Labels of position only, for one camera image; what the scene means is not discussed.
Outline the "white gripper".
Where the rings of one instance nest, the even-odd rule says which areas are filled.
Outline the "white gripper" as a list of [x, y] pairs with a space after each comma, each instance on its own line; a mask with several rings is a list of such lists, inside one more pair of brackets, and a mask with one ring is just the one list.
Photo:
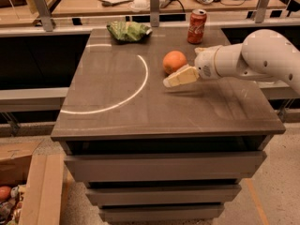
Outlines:
[[215, 58], [220, 48], [221, 45], [208, 48], [195, 48], [195, 67], [192, 67], [190, 65], [182, 66], [177, 71], [165, 78], [163, 80], [163, 84], [166, 87], [175, 87], [178, 85], [194, 83], [199, 79], [199, 77], [205, 80], [219, 79], [220, 75], [218, 74], [216, 69]]

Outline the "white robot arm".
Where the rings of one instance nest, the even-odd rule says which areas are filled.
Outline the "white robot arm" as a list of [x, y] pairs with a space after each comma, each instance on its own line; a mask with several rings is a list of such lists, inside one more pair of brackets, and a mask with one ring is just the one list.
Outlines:
[[242, 43], [196, 48], [195, 53], [194, 65], [184, 65], [169, 75], [163, 81], [166, 87], [194, 83], [199, 78], [233, 77], [256, 82], [280, 80], [300, 94], [300, 51], [276, 31], [257, 30]]

